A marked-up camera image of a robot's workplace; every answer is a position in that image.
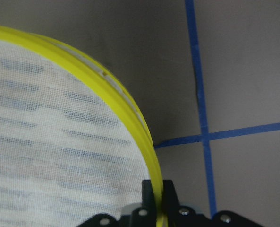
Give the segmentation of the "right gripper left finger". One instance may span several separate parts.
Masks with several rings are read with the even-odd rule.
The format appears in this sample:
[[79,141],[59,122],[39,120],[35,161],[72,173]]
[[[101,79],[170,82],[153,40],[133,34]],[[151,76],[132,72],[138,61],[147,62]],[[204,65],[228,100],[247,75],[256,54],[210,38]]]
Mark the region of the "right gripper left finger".
[[148,208],[149,210],[156,209],[155,196],[150,180],[142,181],[142,206]]

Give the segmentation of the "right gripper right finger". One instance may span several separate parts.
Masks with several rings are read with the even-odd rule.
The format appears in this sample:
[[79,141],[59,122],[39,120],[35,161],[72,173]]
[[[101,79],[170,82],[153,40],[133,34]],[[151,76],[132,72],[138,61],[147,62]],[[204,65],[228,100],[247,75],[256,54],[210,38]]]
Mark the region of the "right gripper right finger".
[[163,180],[162,206],[165,210],[177,210],[179,200],[172,180]]

